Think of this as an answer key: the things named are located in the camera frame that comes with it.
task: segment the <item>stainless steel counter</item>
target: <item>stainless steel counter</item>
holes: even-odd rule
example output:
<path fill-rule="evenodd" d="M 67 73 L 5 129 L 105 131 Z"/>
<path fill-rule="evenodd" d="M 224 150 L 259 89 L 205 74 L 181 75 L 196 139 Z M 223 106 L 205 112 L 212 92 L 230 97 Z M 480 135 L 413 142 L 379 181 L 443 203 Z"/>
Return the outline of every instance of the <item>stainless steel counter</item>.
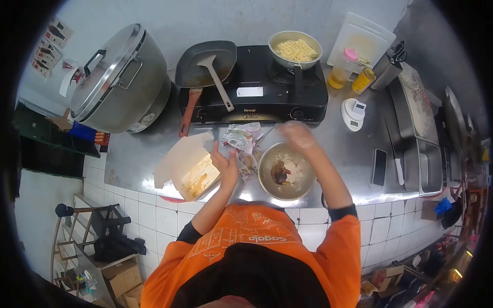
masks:
<path fill-rule="evenodd" d="M 322 64 L 325 79 L 330 67 Z M 168 72 L 174 80 L 174 72 Z M 328 86 L 329 101 L 325 119 L 313 126 L 313 134 L 325 150 L 330 160 L 341 174 L 357 205 L 377 204 L 418 197 L 417 192 L 408 192 L 398 184 L 397 171 L 392 157 L 390 138 L 387 133 L 383 112 L 391 132 L 397 131 L 397 119 L 393 111 L 390 92 L 385 90 L 375 94 L 365 91 L 357 96 L 350 88 L 350 83 L 341 90 Z M 362 128 L 358 132 L 349 131 L 341 117 L 341 103 L 354 97 L 367 104 Z M 106 158 L 105 183 L 160 196 L 182 199 L 171 182 L 163 189 L 154 188 L 152 172 L 162 157 L 178 141 L 181 113 L 176 102 L 169 103 L 158 119 L 145 131 L 137 134 L 121 133 L 111 135 Z M 272 124 L 263 124 L 262 131 L 267 131 Z M 191 126 L 189 136 L 211 132 L 214 139 L 221 138 L 227 125 Z M 267 149 L 274 143 L 282 141 L 275 129 L 270 131 L 259 146 Z M 370 184 L 373 153 L 375 149 L 387 152 L 387 172 L 383 187 Z M 212 142 L 206 144 L 212 150 Z M 207 191 L 199 201 L 206 202 L 218 189 L 219 183 Z M 280 201 L 270 197 L 260 186 L 258 179 L 246 183 L 240 179 L 236 185 L 231 202 L 235 199 L 245 201 L 263 201 L 283 207 L 322 207 L 321 188 L 318 182 L 303 198 L 295 201 Z"/>

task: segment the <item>double burner stove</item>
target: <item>double burner stove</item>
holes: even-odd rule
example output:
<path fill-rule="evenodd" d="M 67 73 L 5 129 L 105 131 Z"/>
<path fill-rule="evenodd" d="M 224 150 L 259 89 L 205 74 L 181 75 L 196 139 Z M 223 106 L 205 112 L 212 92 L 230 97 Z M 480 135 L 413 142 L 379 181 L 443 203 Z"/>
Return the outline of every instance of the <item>double burner stove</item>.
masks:
<path fill-rule="evenodd" d="M 235 107 L 228 112 L 217 91 L 202 91 L 192 114 L 193 124 L 285 122 L 300 120 L 320 123 L 327 108 L 327 87 L 318 61 L 302 71 L 303 87 L 295 93 L 294 72 L 277 63 L 267 45 L 239 46 L 238 60 L 224 89 Z M 178 103 L 181 113 L 188 104 L 189 89 L 180 89 Z"/>

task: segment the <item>wooden pan handle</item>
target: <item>wooden pan handle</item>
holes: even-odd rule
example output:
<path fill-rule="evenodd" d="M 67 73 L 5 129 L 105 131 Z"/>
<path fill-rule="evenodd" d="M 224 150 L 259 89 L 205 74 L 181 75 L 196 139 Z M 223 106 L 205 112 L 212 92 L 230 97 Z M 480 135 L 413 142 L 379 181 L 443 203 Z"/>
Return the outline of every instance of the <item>wooden pan handle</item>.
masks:
<path fill-rule="evenodd" d="M 188 105 L 186 106 L 185 113 L 181 119 L 180 131 L 178 137 L 188 136 L 188 130 L 190 129 L 190 122 L 192 120 L 192 113 L 200 95 L 202 94 L 202 88 L 190 89 L 188 91 Z"/>

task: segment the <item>kitchen knife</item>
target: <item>kitchen knife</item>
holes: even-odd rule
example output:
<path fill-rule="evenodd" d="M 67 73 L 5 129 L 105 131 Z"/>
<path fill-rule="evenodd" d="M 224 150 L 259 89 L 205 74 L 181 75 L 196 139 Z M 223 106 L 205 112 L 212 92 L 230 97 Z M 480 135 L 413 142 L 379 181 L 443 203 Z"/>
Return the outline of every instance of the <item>kitchen knife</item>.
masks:
<path fill-rule="evenodd" d="M 402 186 L 402 185 L 404 185 L 404 174 L 402 172 L 401 159 L 397 158 L 395 155 L 394 144 L 392 142 L 392 137 L 390 136 L 390 130 L 388 129 L 387 121 L 385 121 L 385 126 L 387 127 L 387 133 L 388 133 L 388 137 L 390 139 L 390 145 L 392 146 L 392 155 L 393 155 L 394 161 L 395 161 L 395 168 L 397 169 L 397 179 L 399 181 L 399 185 Z"/>

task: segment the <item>white cutting board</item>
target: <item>white cutting board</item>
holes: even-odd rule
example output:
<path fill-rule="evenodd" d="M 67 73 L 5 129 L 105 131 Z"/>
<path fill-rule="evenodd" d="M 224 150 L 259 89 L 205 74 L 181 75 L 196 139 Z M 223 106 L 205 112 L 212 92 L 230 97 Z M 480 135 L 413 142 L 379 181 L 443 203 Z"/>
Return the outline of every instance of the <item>white cutting board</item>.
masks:
<path fill-rule="evenodd" d="M 327 64 L 334 66 L 344 48 L 354 48 L 360 58 L 370 62 L 373 68 L 395 40 L 395 34 L 364 17 L 348 12 L 341 31 L 330 52 Z M 363 66 L 357 66 L 355 73 L 361 73 Z"/>

